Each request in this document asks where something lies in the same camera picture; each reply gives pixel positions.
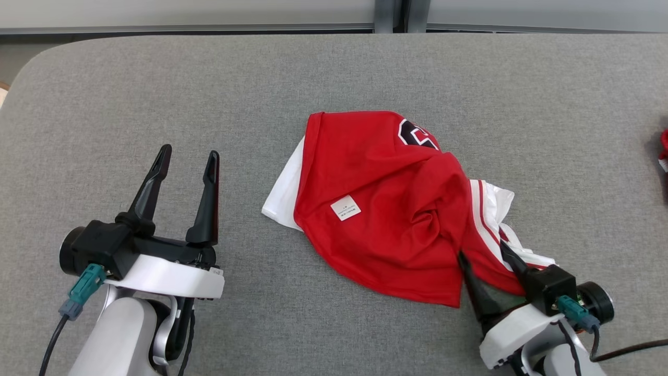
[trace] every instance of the black and white logo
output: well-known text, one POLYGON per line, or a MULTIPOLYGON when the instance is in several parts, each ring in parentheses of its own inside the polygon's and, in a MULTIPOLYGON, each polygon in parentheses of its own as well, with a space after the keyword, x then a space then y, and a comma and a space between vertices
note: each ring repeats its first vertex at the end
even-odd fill
POLYGON ((430 147, 438 150, 436 143, 431 139, 432 135, 427 133, 424 129, 414 125, 410 121, 404 119, 399 124, 399 138, 406 145, 417 145, 421 147, 430 147))

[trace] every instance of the teal connector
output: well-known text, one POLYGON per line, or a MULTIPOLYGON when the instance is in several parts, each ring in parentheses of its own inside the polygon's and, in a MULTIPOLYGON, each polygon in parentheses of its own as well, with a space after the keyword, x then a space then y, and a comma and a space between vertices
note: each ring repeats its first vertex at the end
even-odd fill
POLYGON ((67 295, 70 300, 83 306, 86 301, 88 301, 88 298, 102 286, 106 278, 107 274, 104 271, 104 267, 97 264, 90 264, 86 270, 81 273, 79 280, 67 295))
POLYGON ((559 312, 563 313, 567 319, 575 321, 580 328, 583 328, 588 333, 593 332, 593 327, 601 326, 601 322, 585 307, 581 306, 573 298, 562 295, 556 300, 556 307, 559 312))

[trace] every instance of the gray fabric surface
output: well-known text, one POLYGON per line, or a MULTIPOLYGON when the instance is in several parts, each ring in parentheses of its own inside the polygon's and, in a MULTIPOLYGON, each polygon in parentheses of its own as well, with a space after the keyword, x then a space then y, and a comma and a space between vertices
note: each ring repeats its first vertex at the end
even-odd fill
MULTIPOLYGON (((615 299, 602 351, 668 337, 668 35, 274 35, 98 39, 46 51, 0 110, 0 374, 35 375, 75 279, 69 230, 129 206, 172 143, 156 233, 192 225, 208 151, 221 157, 221 300, 197 302, 187 375, 511 375, 487 371, 459 310, 337 275, 303 234, 260 214, 318 111, 394 110, 471 178, 516 192, 510 224, 615 299)), ((63 375, 98 292, 56 346, 63 375)), ((583 336, 586 345, 591 344, 583 336)), ((603 365, 666 375, 666 352, 603 365)))

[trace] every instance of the garment label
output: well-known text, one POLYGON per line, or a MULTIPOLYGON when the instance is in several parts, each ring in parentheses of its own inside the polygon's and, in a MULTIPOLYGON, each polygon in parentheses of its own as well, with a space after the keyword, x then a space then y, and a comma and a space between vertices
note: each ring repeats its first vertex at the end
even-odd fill
POLYGON ((211 269, 209 269, 209 272, 212 272, 213 274, 218 274, 219 276, 222 275, 222 269, 218 269, 218 268, 211 268, 211 269))
POLYGON ((339 216, 339 219, 341 221, 345 221, 346 219, 352 217, 355 214, 360 214, 362 210, 360 210, 359 206, 355 203, 355 200, 353 200, 350 195, 336 201, 335 203, 331 204, 332 210, 336 215, 339 216))

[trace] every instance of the black cable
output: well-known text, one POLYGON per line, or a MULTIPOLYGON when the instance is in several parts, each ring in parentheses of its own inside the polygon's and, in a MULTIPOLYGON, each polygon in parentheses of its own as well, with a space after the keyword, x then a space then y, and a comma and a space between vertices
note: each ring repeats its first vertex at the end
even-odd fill
POLYGON ((53 332, 53 335, 51 336, 51 340, 49 341, 49 345, 46 346, 46 352, 44 352, 44 359, 42 359, 42 366, 39 369, 39 376, 46 375, 46 368, 49 366, 49 360, 51 359, 51 353, 53 352, 53 348, 55 347, 55 343, 56 343, 56 341, 58 341, 58 337, 60 336, 60 332, 63 331, 63 327, 67 323, 67 320, 69 320, 69 315, 64 314, 63 317, 60 319, 60 322, 58 323, 58 326, 55 328, 55 331, 53 332))
POLYGON ((596 355, 596 352, 599 350, 600 341, 601 341, 601 334, 599 332, 599 328, 594 326, 594 345, 591 347, 591 354, 589 355, 589 360, 591 360, 592 362, 602 362, 608 359, 619 357, 621 355, 633 353, 635 351, 668 345, 668 339, 660 339, 658 341, 639 343, 638 345, 633 345, 616 351, 611 351, 610 353, 607 354, 596 355))
POLYGON ((186 345, 186 352, 183 355, 183 362, 181 362, 181 368, 178 370, 178 376, 183 376, 183 372, 186 370, 188 364, 188 357, 190 356, 190 351, 192 350, 192 339, 195 337, 195 309, 193 308, 190 313, 190 329, 188 333, 188 344, 186 345))
POLYGON ((570 346, 570 354, 571 356, 573 356, 573 361, 575 362, 575 376, 582 376, 582 370, 580 369, 580 358, 578 357, 578 351, 575 349, 575 344, 573 343, 573 339, 568 334, 568 331, 566 331, 566 327, 561 322, 561 320, 557 321, 557 325, 559 325, 559 329, 561 330, 561 332, 564 333, 564 337, 566 337, 566 342, 570 346))

